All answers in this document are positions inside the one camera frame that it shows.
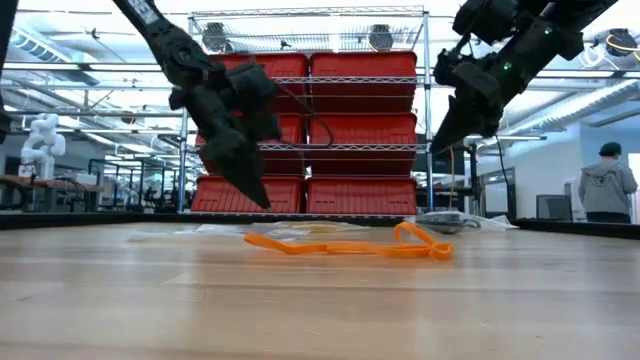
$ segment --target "man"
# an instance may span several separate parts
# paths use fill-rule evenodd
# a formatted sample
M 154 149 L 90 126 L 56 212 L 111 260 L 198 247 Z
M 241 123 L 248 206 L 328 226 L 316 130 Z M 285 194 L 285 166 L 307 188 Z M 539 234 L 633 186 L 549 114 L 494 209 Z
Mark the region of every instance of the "man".
M 600 149 L 602 160 L 582 169 L 578 195 L 589 222 L 631 224 L 629 195 L 638 184 L 631 169 L 618 161 L 621 154 L 620 144 L 606 143 Z

